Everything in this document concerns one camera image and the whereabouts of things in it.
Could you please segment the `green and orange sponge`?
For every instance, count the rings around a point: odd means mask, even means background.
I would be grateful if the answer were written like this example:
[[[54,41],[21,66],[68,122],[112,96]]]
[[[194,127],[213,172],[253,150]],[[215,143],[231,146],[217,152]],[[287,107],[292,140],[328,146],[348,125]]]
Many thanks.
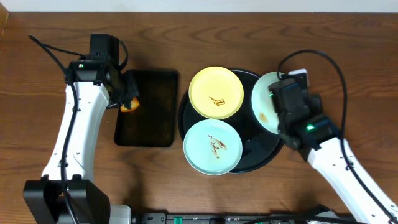
[[[139,105],[140,105],[139,101],[137,100],[136,97],[134,97],[132,101],[130,101],[129,103],[122,104],[120,107],[120,111],[122,113],[131,112],[137,109]]]

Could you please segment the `pale green plate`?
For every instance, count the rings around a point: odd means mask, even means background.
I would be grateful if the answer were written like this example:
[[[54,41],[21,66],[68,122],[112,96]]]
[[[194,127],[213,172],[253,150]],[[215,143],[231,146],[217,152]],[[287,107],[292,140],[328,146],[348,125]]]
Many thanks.
[[[255,83],[251,93],[253,113],[259,124],[267,131],[278,134],[279,119],[272,102],[273,94],[269,85],[279,81],[277,72],[270,72],[261,76]]]

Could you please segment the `yellow plate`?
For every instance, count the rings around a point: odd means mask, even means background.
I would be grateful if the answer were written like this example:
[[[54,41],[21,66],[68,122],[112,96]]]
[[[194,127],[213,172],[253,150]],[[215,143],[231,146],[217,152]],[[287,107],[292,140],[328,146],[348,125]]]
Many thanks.
[[[208,119],[226,119],[234,115],[244,99],[241,80],[230,69],[207,67],[191,80],[188,97],[197,113]]]

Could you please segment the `light blue plate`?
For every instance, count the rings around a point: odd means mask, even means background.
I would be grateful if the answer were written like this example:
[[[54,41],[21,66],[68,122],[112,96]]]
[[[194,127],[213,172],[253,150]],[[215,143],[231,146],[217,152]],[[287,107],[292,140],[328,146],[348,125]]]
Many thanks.
[[[238,132],[228,123],[205,119],[194,124],[183,139],[188,163],[206,175],[223,175],[232,171],[243,154]]]

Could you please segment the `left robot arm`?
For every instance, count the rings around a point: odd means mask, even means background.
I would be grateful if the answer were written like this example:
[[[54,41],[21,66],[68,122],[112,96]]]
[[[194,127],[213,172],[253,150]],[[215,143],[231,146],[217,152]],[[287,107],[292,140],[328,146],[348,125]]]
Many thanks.
[[[61,68],[66,103],[52,155],[39,180],[28,180],[23,198],[37,223],[132,223],[131,207],[113,205],[94,183],[98,133],[106,109],[130,112],[139,106],[134,77],[123,72],[124,42],[110,34],[92,34],[88,54],[64,67],[53,46],[30,39]]]

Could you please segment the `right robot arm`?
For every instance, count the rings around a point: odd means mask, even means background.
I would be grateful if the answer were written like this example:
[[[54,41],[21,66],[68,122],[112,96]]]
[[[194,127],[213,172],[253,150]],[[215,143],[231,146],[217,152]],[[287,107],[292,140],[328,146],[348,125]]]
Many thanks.
[[[323,113],[319,95],[294,78],[269,85],[285,145],[298,151],[362,223],[397,223],[397,205],[359,163],[341,130]]]

